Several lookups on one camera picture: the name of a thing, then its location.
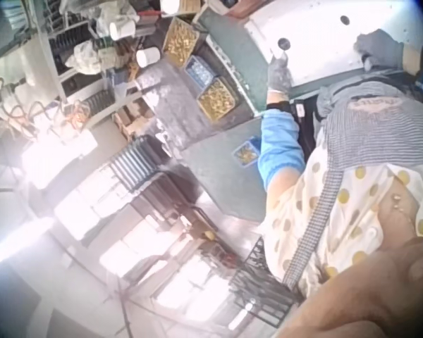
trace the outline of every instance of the gingham apron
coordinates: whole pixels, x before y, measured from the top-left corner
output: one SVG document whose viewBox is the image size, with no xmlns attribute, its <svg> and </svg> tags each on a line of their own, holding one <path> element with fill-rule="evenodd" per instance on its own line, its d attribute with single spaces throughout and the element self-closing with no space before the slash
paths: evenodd
<svg viewBox="0 0 423 338">
<path fill-rule="evenodd" d="M 422 103 L 377 81 L 323 90 L 317 105 L 326 118 L 322 127 L 329 169 L 317 207 L 283 278 L 290 290 L 297 286 L 318 246 L 346 169 L 382 163 L 404 168 L 423 165 Z M 388 108 L 376 113 L 362 111 L 357 106 L 361 98 Z"/>
</svg>

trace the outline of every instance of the gray glove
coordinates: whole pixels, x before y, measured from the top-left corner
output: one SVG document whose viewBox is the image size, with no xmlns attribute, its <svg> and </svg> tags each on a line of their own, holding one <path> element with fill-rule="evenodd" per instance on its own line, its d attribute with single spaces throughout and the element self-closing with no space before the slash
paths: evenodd
<svg viewBox="0 0 423 338">
<path fill-rule="evenodd" d="M 404 44 L 395 41 L 383 30 L 359 35 L 354 49 L 367 55 L 372 65 L 403 69 Z"/>
<path fill-rule="evenodd" d="M 288 94 L 291 88 L 291 75 L 287 65 L 287 54 L 271 60 L 268 65 L 268 91 Z"/>
</svg>

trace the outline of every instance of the hole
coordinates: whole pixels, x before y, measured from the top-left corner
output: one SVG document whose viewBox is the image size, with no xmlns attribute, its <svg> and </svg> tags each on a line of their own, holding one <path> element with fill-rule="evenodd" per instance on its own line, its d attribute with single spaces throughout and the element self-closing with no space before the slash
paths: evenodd
<svg viewBox="0 0 423 338">
<path fill-rule="evenodd" d="M 277 41 L 277 45 L 279 46 L 280 49 L 282 49 L 283 51 L 287 51 L 290 49 L 291 45 L 290 45 L 290 41 L 288 41 L 288 39 L 286 39 L 285 37 L 280 38 Z"/>
<path fill-rule="evenodd" d="M 340 21 L 345 25 L 348 26 L 350 24 L 350 19 L 346 15 L 342 15 L 340 17 Z"/>
</svg>

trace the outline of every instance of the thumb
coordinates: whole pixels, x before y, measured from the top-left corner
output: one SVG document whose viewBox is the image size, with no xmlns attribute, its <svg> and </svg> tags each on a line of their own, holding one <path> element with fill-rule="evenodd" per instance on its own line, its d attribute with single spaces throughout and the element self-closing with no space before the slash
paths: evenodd
<svg viewBox="0 0 423 338">
<path fill-rule="evenodd" d="M 369 72 L 374 66 L 380 65 L 379 60 L 374 56 L 363 56 L 362 62 L 366 72 Z"/>
</svg>

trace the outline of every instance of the bright window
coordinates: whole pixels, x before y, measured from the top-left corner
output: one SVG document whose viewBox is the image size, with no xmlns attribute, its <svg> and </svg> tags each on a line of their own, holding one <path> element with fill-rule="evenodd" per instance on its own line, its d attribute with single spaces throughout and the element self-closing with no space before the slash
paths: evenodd
<svg viewBox="0 0 423 338">
<path fill-rule="evenodd" d="M 246 318 L 246 315 L 249 313 L 249 311 L 251 311 L 253 305 L 252 303 L 247 303 L 245 308 L 242 309 L 237 316 L 231 321 L 231 323 L 228 325 L 228 329 L 230 331 L 234 331 L 234 329 L 236 329 L 239 324 L 241 324 L 241 322 Z"/>
<path fill-rule="evenodd" d="M 163 288 L 157 302 L 185 310 L 191 320 L 209 319 L 228 296 L 228 281 L 213 275 L 200 256 L 193 256 Z"/>
<path fill-rule="evenodd" d="M 71 161 L 96 147 L 97 142 L 89 130 L 69 142 L 48 133 L 25 150 L 22 163 L 28 179 L 36 188 L 44 189 Z"/>
<path fill-rule="evenodd" d="M 155 219 L 147 216 L 118 242 L 121 248 L 119 251 L 113 251 L 114 248 L 111 247 L 102 255 L 101 264 L 112 273 L 122 277 L 142 259 L 163 255 L 176 241 L 176 237 L 168 231 L 158 232 L 158 228 Z M 122 266 L 117 271 L 113 268 L 113 264 Z"/>
<path fill-rule="evenodd" d="M 228 296 L 228 281 L 213 276 L 204 290 L 195 298 L 186 311 L 187 318 L 197 321 L 208 320 Z"/>
<path fill-rule="evenodd" d="M 54 212 L 75 239 L 81 240 L 101 218 L 115 213 L 132 198 L 106 165 L 73 190 Z"/>
<path fill-rule="evenodd" d="M 140 260 L 122 241 L 117 241 L 100 257 L 100 263 L 111 273 L 122 277 Z"/>
</svg>

